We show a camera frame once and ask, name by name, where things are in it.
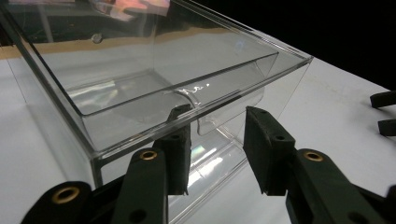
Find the clear acrylic box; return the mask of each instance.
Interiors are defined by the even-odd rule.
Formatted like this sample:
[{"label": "clear acrylic box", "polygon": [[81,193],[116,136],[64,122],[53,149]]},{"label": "clear acrylic box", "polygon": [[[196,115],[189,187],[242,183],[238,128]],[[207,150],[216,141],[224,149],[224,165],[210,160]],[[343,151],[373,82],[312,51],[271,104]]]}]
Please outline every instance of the clear acrylic box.
[{"label": "clear acrylic box", "polygon": [[[169,199],[172,222],[246,162],[246,106],[312,60],[192,1],[1,7],[14,42],[3,52],[68,179],[100,187],[123,175],[139,148],[191,124],[190,196]],[[166,121],[179,105],[192,110]]]}]

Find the brass insert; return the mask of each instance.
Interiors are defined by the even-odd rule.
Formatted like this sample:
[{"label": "brass insert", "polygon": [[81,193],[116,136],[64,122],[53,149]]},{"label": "brass insert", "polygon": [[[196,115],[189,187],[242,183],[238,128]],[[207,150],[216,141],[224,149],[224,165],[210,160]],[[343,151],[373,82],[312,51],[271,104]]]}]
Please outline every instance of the brass insert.
[{"label": "brass insert", "polygon": [[52,201],[57,204],[73,201],[79,195],[79,188],[65,187],[58,189],[52,196]]},{"label": "brass insert", "polygon": [[323,161],[323,157],[316,152],[307,151],[304,156],[311,161]]},{"label": "brass insert", "polygon": [[145,151],[142,154],[140,154],[140,159],[144,161],[151,161],[156,157],[157,157],[157,152],[155,151]]}]

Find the white table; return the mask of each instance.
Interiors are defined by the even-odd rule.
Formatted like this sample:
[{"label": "white table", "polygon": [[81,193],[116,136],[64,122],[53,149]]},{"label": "white table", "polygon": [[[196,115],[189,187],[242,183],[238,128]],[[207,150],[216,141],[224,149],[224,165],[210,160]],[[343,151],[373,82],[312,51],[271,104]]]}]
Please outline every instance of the white table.
[{"label": "white table", "polygon": [[[19,223],[38,197],[65,178],[7,61],[0,60],[0,71],[0,223]],[[270,84],[265,96],[294,80],[291,74]],[[326,153],[352,183],[384,196],[396,184],[396,139],[380,135],[376,123],[396,118],[396,105],[371,108],[370,95],[381,91],[386,89],[315,59],[279,121],[297,148]],[[261,196],[249,166],[186,222],[290,223],[285,198]]]}]

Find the screw hole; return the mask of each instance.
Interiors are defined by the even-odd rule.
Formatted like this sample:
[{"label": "screw hole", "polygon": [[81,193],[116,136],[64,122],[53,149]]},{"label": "screw hole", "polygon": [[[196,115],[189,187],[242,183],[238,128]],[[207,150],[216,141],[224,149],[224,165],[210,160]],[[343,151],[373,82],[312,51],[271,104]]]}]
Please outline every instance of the screw hole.
[{"label": "screw hole", "polygon": [[131,213],[131,215],[129,215],[129,220],[130,220],[132,223],[140,223],[140,222],[142,222],[143,220],[145,220],[146,216],[147,216],[147,213],[146,213],[145,210],[137,209],[137,210],[134,210],[134,211]]},{"label": "screw hole", "polygon": [[151,161],[156,157],[157,157],[157,152],[155,151],[145,151],[142,154],[140,154],[140,159],[144,161]]},{"label": "screw hole", "polygon": [[357,224],[368,224],[369,221],[362,214],[357,212],[351,212],[347,215],[351,221]]},{"label": "screw hole", "polygon": [[79,188],[67,187],[57,190],[52,196],[52,201],[57,204],[68,203],[73,201],[78,195]]},{"label": "screw hole", "polygon": [[305,152],[304,156],[311,161],[323,161],[323,157],[316,152]]}]

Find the black background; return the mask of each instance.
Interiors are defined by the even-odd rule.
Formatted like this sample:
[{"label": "black background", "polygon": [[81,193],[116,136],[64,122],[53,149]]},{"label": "black background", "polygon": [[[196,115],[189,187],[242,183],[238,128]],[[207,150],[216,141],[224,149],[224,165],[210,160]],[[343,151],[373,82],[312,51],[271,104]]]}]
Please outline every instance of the black background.
[{"label": "black background", "polygon": [[327,63],[396,90],[396,4],[195,0]]}]

